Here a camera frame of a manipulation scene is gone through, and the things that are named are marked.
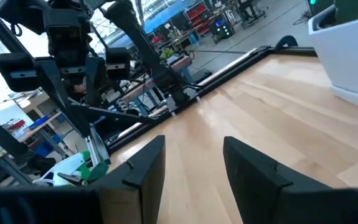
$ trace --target white pot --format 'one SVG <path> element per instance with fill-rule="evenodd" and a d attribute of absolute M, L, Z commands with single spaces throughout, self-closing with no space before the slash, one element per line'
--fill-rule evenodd
<path fill-rule="evenodd" d="M 309 20 L 309 35 L 334 94 L 358 106 L 358 20 L 318 30 L 331 6 Z"/>

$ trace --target white planter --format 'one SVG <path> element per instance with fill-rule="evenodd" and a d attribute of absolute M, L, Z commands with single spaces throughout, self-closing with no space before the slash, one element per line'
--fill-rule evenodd
<path fill-rule="evenodd" d="M 358 20 L 317 30 L 335 6 L 309 20 L 309 35 L 334 94 L 358 106 Z"/>

